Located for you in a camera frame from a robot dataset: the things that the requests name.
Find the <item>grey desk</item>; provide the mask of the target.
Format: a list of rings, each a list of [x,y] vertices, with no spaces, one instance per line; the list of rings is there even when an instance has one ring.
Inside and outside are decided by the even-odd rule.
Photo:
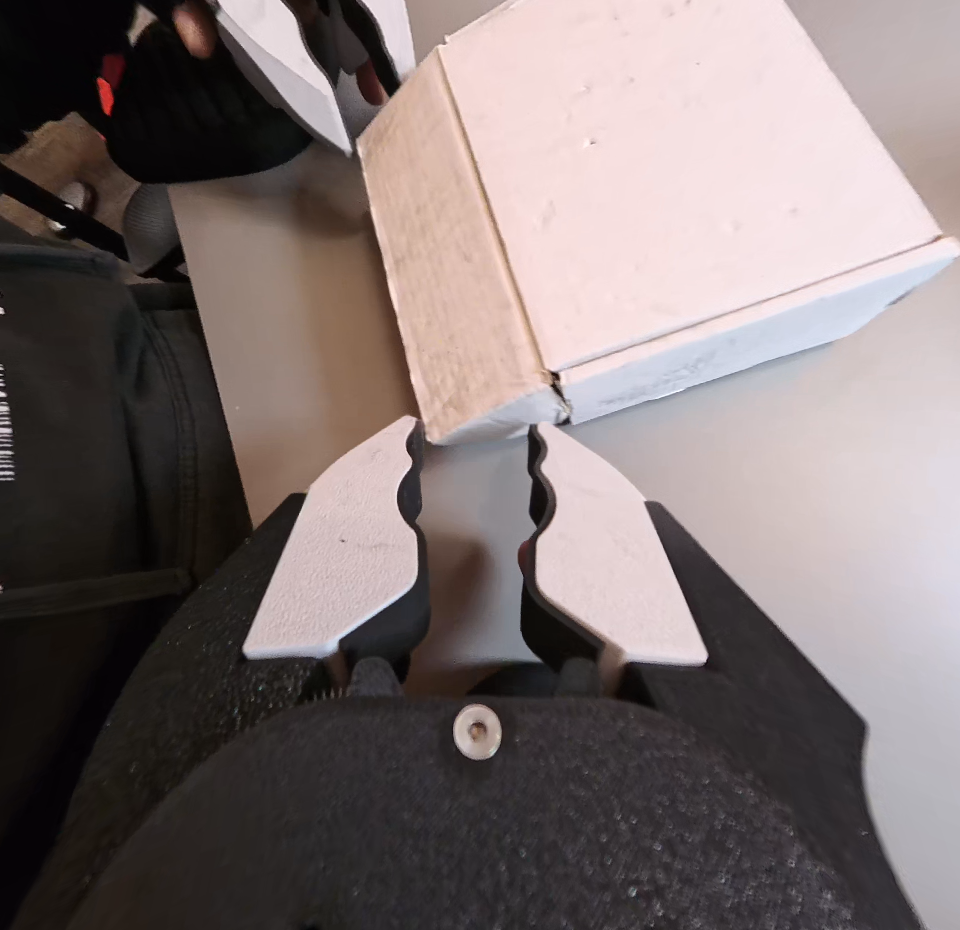
[[[505,0],[406,0],[417,59]],[[959,0],[785,0],[958,238]],[[171,190],[254,524],[417,412],[359,169],[313,147]],[[870,728],[923,923],[958,928],[958,262],[857,333],[572,430],[663,503]],[[428,453],[432,621],[408,688],[529,659],[524,439]]]

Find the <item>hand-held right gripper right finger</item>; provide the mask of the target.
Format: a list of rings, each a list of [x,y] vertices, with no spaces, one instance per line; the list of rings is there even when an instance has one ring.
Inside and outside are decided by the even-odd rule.
[[[530,427],[528,452],[526,645],[555,670],[573,658],[601,676],[633,664],[702,668],[707,647],[642,492],[563,428]]]

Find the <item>white cardboard box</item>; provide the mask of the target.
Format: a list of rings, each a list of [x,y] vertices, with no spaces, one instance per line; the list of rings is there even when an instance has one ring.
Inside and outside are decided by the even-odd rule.
[[[784,0],[508,0],[358,154],[438,446],[822,346],[958,257]]]

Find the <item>black chair frame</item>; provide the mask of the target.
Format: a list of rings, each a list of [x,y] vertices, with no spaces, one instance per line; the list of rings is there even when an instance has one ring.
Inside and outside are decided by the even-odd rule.
[[[119,232],[107,227],[93,216],[76,209],[59,196],[45,191],[41,186],[4,165],[1,166],[1,192],[2,195],[64,227],[69,237],[109,253],[119,261],[129,264],[132,269],[136,269],[129,257],[126,240]],[[186,266],[184,254],[182,246],[178,243],[166,252],[158,262],[148,266],[143,271],[138,271],[137,274],[144,279],[187,284],[189,283],[189,277],[186,272],[182,271],[182,268]]]

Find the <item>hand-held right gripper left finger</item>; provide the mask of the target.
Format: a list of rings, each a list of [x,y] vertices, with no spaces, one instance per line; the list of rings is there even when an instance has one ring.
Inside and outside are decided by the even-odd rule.
[[[314,480],[246,634],[246,660],[380,658],[399,681],[430,619],[424,425],[403,416]]]

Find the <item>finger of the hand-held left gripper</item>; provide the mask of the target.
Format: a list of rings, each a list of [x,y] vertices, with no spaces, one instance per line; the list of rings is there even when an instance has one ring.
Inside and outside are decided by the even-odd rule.
[[[394,96],[417,63],[405,0],[337,0],[377,79]]]
[[[238,67],[262,96],[347,157],[354,142],[330,79],[284,0],[207,0]]]

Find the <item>black wrist rest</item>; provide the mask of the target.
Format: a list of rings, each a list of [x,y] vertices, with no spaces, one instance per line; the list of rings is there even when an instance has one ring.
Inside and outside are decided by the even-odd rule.
[[[543,663],[510,662],[485,675],[466,696],[549,698],[555,695],[558,677]]]

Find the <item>person's left forearm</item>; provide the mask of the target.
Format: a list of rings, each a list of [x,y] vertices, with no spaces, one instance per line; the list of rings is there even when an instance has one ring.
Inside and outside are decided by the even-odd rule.
[[[1,0],[1,152],[71,113],[100,111],[102,61],[121,55],[138,5],[170,0]]]

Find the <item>person's black clothing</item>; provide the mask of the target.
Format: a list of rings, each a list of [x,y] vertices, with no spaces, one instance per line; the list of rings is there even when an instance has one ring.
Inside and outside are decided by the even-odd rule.
[[[193,291],[2,221],[2,928],[143,653],[252,523]]]

